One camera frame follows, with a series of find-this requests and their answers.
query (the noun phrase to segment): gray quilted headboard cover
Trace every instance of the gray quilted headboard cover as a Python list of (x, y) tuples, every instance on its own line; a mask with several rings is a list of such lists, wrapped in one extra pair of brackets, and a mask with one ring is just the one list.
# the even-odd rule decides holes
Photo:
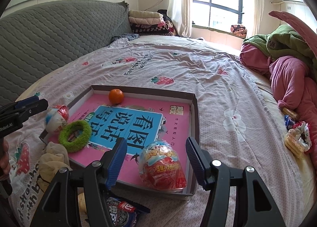
[(129, 5), (66, 0), (22, 9), (0, 19), (0, 105), (67, 63), (131, 33)]

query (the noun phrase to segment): pink blanket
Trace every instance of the pink blanket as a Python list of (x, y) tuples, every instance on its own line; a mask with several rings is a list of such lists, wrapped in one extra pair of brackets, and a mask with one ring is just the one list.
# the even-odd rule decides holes
[[(317, 55), (317, 35), (304, 22), (284, 11), (272, 11), (269, 15), (293, 27), (304, 38), (315, 56)], [(308, 66), (292, 56), (281, 57), (272, 63), (252, 45), (242, 46), (240, 61), (262, 75), (267, 77), (270, 75), (273, 97), (278, 102), (278, 107), (295, 110), (300, 115), (300, 121), (310, 123), (313, 147), (309, 152), (314, 168), (317, 170), (317, 85), (308, 77)]]

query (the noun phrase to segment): fuzzy green hair tie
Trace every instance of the fuzzy green hair tie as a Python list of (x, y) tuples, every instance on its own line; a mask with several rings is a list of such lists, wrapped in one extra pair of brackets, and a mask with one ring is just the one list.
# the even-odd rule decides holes
[[(82, 134), (69, 142), (68, 139), (72, 133), (82, 130)], [(74, 121), (67, 125), (59, 134), (58, 142), (64, 146), (69, 153), (77, 152), (88, 144), (91, 137), (91, 126), (84, 120)]]

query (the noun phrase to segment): human hand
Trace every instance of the human hand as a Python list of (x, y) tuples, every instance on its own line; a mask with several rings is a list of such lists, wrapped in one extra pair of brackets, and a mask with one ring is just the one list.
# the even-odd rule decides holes
[(10, 164), (9, 164), (9, 154), (8, 154), (8, 150), (9, 150), (9, 144), (8, 142), (4, 139), (3, 140), (3, 151), (4, 154), (3, 156), (0, 158), (0, 167), (3, 171), (3, 175), (0, 176), (0, 180), (4, 180), (8, 178), (8, 174), (10, 172)]

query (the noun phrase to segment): orange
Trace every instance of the orange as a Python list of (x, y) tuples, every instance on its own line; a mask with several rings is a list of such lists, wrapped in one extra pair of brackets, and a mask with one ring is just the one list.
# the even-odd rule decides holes
[(120, 89), (112, 89), (109, 93), (109, 101), (112, 104), (118, 104), (123, 101), (124, 95)]

